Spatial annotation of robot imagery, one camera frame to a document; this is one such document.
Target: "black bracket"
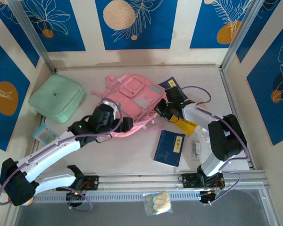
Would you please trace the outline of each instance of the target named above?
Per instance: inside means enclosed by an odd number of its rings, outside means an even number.
[[[207,181],[206,183],[203,183],[200,180],[199,175],[197,173],[184,173],[181,177],[182,180],[180,180],[180,182],[182,182],[183,188],[214,188],[220,186],[219,181],[224,181],[222,173],[216,174],[214,178]]]
[[[84,176],[80,185],[76,185],[76,187],[72,187],[72,189],[80,190],[80,191],[97,191],[99,186],[99,176],[91,175]],[[68,191],[64,188],[58,187],[57,191]]]

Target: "blue booklet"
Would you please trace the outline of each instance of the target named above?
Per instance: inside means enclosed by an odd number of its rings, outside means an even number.
[[[161,131],[154,161],[178,167],[183,150],[184,134]]]
[[[160,83],[159,85],[165,89],[168,89],[174,86],[177,86],[180,89],[180,86],[178,85],[174,77],[167,79],[166,81]],[[188,99],[188,97],[182,91],[180,91],[180,94],[183,96],[184,100]]]

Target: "mint green bag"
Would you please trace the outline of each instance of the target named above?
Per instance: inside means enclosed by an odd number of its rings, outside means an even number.
[[[64,123],[85,99],[83,86],[62,75],[54,74],[29,99],[41,115]]]

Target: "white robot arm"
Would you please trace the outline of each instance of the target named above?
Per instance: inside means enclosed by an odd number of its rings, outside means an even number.
[[[43,173],[49,166],[79,150],[86,144],[96,141],[97,136],[115,132],[127,132],[133,126],[133,119],[116,119],[117,104],[104,100],[92,115],[73,123],[66,132],[37,152],[13,161],[11,158],[2,164],[0,183],[15,205],[27,203],[34,195],[57,187],[79,188],[84,175],[75,166],[68,166],[60,172]]]
[[[166,96],[167,101],[161,99],[155,108],[161,117],[170,120],[173,115],[176,115],[178,118],[193,121],[206,129],[210,137],[212,154],[197,168],[197,173],[182,175],[183,186],[185,188],[218,187],[222,190],[224,185],[220,186],[216,184],[216,181],[223,179],[220,171],[226,162],[242,150],[248,152],[246,139],[237,118],[232,114],[218,117],[200,107],[199,104],[184,100],[178,87],[166,89]],[[215,194],[204,203],[214,199]]]

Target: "white floor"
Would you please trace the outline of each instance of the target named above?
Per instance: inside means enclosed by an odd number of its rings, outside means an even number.
[[[83,84],[87,97],[64,124],[57,124],[50,120],[46,123],[58,134],[62,134],[74,121],[92,114],[95,105],[100,101],[97,96],[90,95],[90,91],[105,91],[105,77],[114,75],[120,77],[124,73],[139,73],[155,83],[161,83],[174,76],[180,87],[195,85],[207,89],[212,95],[212,101],[205,107],[218,115],[231,113],[231,108],[217,67],[190,67],[190,66],[158,66],[158,67],[116,67],[92,68],[81,70],[65,70],[58,72]],[[207,94],[196,89],[186,89],[185,94],[196,102],[207,100]],[[169,131],[179,132],[171,123],[157,117],[156,123],[164,125]],[[58,161],[51,170],[64,168],[75,164],[85,173],[106,174],[162,174],[165,172],[196,171],[211,153],[209,143],[199,138],[197,133],[185,137],[183,152],[178,168],[169,167],[153,161],[157,148],[160,131],[147,132],[143,129],[129,137],[113,138],[103,144],[92,142],[77,152],[71,153]],[[191,144],[193,139],[201,142],[200,161],[193,161]],[[226,166],[225,170],[248,170],[246,160],[236,161]]]

